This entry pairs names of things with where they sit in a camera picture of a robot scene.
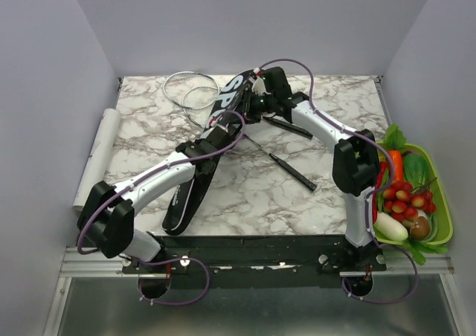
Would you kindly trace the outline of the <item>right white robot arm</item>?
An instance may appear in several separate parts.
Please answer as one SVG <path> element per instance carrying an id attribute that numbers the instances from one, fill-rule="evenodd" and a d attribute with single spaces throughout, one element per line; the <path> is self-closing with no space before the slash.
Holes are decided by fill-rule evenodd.
<path id="1" fill-rule="evenodd" d="M 251 85 L 242 99 L 246 120 L 254 123 L 265 113 L 275 113 L 310 132 L 333 153 L 332 179 L 344 194 L 347 218 L 349 246 L 342 252 L 342 261 L 350 270 L 361 269 L 376 249 L 372 202 L 380 165 L 373 133 L 357 131 L 321 111 L 310 93 L 292 93 L 280 67 L 255 68 L 246 82 Z"/>

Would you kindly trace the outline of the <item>badminton racket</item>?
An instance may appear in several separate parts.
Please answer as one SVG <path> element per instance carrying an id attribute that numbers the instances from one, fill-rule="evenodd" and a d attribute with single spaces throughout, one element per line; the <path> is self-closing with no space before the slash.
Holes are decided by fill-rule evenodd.
<path id="1" fill-rule="evenodd" d="M 193 71 L 170 75 L 161 87 L 163 95 L 182 109 L 196 127 L 204 128 L 221 87 L 214 77 Z"/>
<path id="2" fill-rule="evenodd" d="M 193 91 L 198 91 L 198 90 L 202 90 L 202 89 L 205 89 L 205 90 L 213 90 L 213 91 L 218 91 L 217 88 L 214 88 L 212 86 L 208 86 L 208 85 L 200 85 L 200 86 L 197 86 L 197 87 L 194 87 L 194 88 L 191 88 L 190 90 L 188 90 L 183 98 L 182 98 L 182 102 L 185 103 L 186 99 L 187 99 L 187 96 L 192 93 Z M 183 111 L 185 113 L 185 115 L 187 116 L 187 118 L 189 119 L 189 121 L 191 123 L 193 123 L 195 126 L 198 126 L 200 128 L 203 128 L 204 126 L 200 123 L 198 123 L 194 118 L 192 118 L 190 116 L 190 113 L 189 111 L 190 110 L 201 110 L 201 108 L 198 108 L 198 107 L 192 107 L 192 108 L 183 108 Z M 281 169 L 285 170 L 290 176 L 292 176 L 295 180 L 299 181 L 303 186 L 305 186 L 309 191 L 311 192 L 314 192 L 317 188 L 317 185 L 314 184 L 312 181 L 310 181 L 308 178 L 306 178 L 303 174 L 301 174 L 300 172 L 298 172 L 294 167 L 292 167 L 291 165 L 289 165 L 288 163 L 286 163 L 282 158 L 279 158 L 277 157 L 276 155 L 270 153 L 268 150 L 266 150 L 262 145 L 260 145 L 258 142 L 256 142 L 255 140 L 253 140 L 252 138 L 250 138 L 247 134 L 244 134 L 243 137 L 245 139 L 247 139 L 248 141 L 252 142 L 258 149 L 260 149 L 261 151 L 263 151 L 264 153 L 267 154 L 267 156 L 270 157 L 270 159 L 272 159 L 276 165 L 278 165 Z"/>

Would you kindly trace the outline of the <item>black racket bag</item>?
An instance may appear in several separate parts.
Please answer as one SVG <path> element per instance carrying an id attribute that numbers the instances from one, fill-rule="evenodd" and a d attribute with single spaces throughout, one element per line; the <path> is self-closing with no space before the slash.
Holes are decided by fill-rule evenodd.
<path id="1" fill-rule="evenodd" d="M 245 87 L 249 86 L 251 88 L 251 83 L 248 81 L 251 73 L 251 70 L 243 71 L 221 89 L 218 97 L 215 99 L 203 131 L 209 128 L 209 121 L 214 117 L 220 123 L 226 125 L 227 128 L 235 126 L 239 129 L 242 127 L 238 118 L 231 115 L 222 117 L 221 114 L 226 111 L 238 110 L 237 106 L 242 99 Z M 190 157 L 195 157 L 217 150 L 205 150 L 202 146 L 201 134 L 192 143 L 180 144 L 178 151 L 184 152 Z M 176 188 L 162 222 L 162 228 L 167 234 L 177 236 L 186 230 L 208 191 L 221 156 L 221 154 L 217 154 L 211 158 L 193 163 L 196 168 L 193 178 Z"/>

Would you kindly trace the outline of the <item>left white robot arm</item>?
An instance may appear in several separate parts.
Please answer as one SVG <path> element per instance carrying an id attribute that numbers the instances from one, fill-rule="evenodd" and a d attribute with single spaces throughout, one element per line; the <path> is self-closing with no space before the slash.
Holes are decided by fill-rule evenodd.
<path id="1" fill-rule="evenodd" d="M 202 203 L 222 154 L 243 133 L 242 127 L 216 125 L 200 139 L 179 144 L 164 161 L 140 175 L 115 185 L 105 181 L 96 183 L 77 223 L 78 252 L 88 254 L 83 243 L 90 241 L 94 250 L 107 258 L 125 254 L 139 259 L 140 265 L 150 273 L 160 271 L 165 262 L 163 245 L 151 233 L 135 229 L 136 215 L 174 189 L 167 216 L 172 220 L 173 232 L 180 234 Z"/>

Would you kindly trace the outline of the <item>white shuttlecock tube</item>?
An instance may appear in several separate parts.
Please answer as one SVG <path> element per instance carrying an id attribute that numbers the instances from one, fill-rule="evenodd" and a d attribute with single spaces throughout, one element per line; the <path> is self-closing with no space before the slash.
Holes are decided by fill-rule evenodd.
<path id="1" fill-rule="evenodd" d="M 76 211 L 84 208 L 92 187 L 103 180 L 120 121 L 121 114 L 116 109 L 104 111 L 72 205 Z"/>

